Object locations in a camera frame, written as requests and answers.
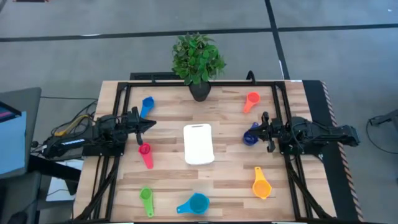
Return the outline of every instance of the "yellow cable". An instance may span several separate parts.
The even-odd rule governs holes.
[[[58,131],[58,132],[54,133],[54,136],[64,136],[64,135],[66,135],[67,132],[69,132],[73,127],[75,127],[83,118],[89,118],[89,117],[90,116],[88,116],[88,115],[80,115],[71,124],[69,124],[69,126],[65,130]]]

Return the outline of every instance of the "wood grain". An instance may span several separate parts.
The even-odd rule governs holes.
[[[112,113],[116,86],[115,81],[103,82],[96,117]],[[286,86],[292,116],[311,120],[302,83],[286,82]],[[242,110],[246,93],[250,91],[260,94],[261,103],[249,114],[244,114]],[[276,116],[271,88],[213,86],[208,99],[198,103],[193,101],[187,87],[139,87],[132,88],[129,107],[137,106],[140,111],[142,99],[148,96],[154,97],[155,109],[148,114],[147,119],[154,119],[157,124],[142,138],[152,145],[154,168],[146,169],[138,154],[135,136],[130,135],[119,166],[111,221],[294,219],[283,157],[278,150],[268,153],[266,142],[259,142],[252,147],[242,143],[243,133],[253,122],[261,122],[264,111],[268,111],[270,117]],[[284,111],[280,93],[279,100]],[[199,123],[211,125],[215,161],[206,166],[190,166],[184,161],[182,129],[185,125]],[[81,213],[91,200],[97,159],[85,159],[74,205],[75,214]],[[302,156],[302,161],[308,189],[326,212],[335,216],[323,164],[313,156]],[[266,200],[256,198],[251,190],[255,166],[262,167],[273,187]],[[143,186],[150,187],[154,192],[155,217],[151,219],[145,216],[144,206],[139,199],[139,191]],[[177,215],[176,207],[194,192],[202,192],[210,198],[211,205],[206,215]],[[102,217],[107,196],[104,196],[101,206]],[[300,198],[299,202],[302,216],[305,216],[303,200]]]

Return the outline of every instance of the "measuring cup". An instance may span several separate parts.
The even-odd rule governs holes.
[[[141,198],[142,202],[144,203],[144,208],[147,216],[153,217],[154,214],[154,206],[152,203],[152,190],[148,187],[143,187],[139,192],[139,198]]]
[[[258,127],[259,124],[257,122],[254,122],[251,128],[256,128]],[[252,134],[249,134],[247,131],[243,134],[243,143],[247,146],[252,146],[255,143],[259,141],[259,138],[257,136],[254,136]]]
[[[260,102],[260,95],[257,92],[250,92],[246,97],[246,104],[243,107],[243,113],[248,113],[250,109]]]
[[[255,167],[254,172],[256,174],[256,180],[252,187],[253,193],[261,199],[266,199],[271,194],[272,187],[264,177],[261,167]]]
[[[138,152],[141,154],[147,168],[154,168],[154,161],[152,160],[152,150],[150,148],[150,144],[144,142],[141,146],[139,146]]]
[[[207,211],[210,200],[204,194],[194,193],[187,202],[177,207],[177,214],[180,213],[194,213],[202,215]]]
[[[148,112],[150,110],[152,110],[154,107],[155,107],[155,100],[153,97],[150,96],[150,97],[143,99],[140,117],[145,119]]]

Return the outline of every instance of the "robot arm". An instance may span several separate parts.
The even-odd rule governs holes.
[[[50,136],[43,145],[43,156],[47,159],[64,155],[71,149],[83,147],[84,156],[120,156],[128,134],[135,133],[141,145],[141,134],[156,124],[139,116],[137,107],[122,116],[105,115],[98,118],[92,126],[79,133],[63,136]]]
[[[282,121],[274,118],[269,123],[269,115],[264,112],[262,124],[256,128],[251,128],[248,133],[263,141],[269,142],[268,152],[273,152],[275,144],[272,138],[279,138],[282,142],[290,146],[289,154],[319,154],[320,147],[330,142],[340,142],[349,146],[357,146],[359,137],[352,126],[325,126],[316,122],[311,122],[305,118],[292,117],[290,123],[282,124]]]

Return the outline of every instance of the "blue measuring cup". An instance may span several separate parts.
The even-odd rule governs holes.
[[[150,96],[143,99],[140,117],[145,119],[148,112],[152,110],[154,107],[155,107],[155,100],[153,99],[153,97]]]
[[[194,193],[187,202],[177,207],[177,214],[180,213],[194,213],[202,215],[207,211],[210,200],[204,194]]]
[[[258,126],[259,126],[259,124],[257,122],[254,122],[250,129],[256,128]],[[249,134],[248,132],[245,132],[243,134],[243,143],[247,146],[252,146],[255,143],[257,143],[258,141],[259,141],[259,138],[257,136],[253,136],[253,135]]]

